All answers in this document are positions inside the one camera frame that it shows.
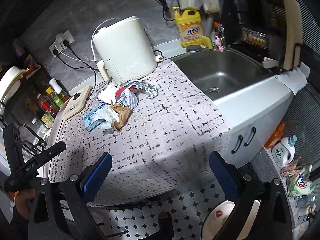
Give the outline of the person's left hand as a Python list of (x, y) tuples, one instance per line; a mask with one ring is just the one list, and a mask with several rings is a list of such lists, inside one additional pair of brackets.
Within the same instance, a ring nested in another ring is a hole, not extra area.
[(34, 189), (24, 189), (18, 193), (7, 193), (7, 197), (15, 202), (17, 211), (25, 219), (30, 218), (31, 211), (28, 203), (34, 199), (35, 195), (36, 191)]

